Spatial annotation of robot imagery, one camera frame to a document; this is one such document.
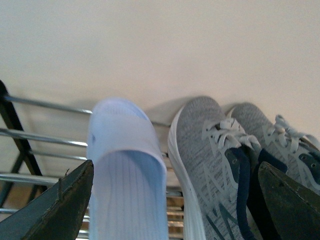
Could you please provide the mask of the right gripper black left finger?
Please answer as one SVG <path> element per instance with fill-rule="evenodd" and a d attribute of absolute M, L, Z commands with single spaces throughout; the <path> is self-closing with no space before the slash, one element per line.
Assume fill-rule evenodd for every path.
<path fill-rule="evenodd" d="M 0 223 L 2 240 L 75 240 L 91 197 L 94 164 L 87 160 Z"/>

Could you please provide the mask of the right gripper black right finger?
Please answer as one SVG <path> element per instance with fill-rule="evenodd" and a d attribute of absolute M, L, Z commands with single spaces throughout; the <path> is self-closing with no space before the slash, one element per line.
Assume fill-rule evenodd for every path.
<path fill-rule="evenodd" d="M 320 196 L 267 162 L 258 181 L 276 231 L 283 240 L 320 238 Z"/>

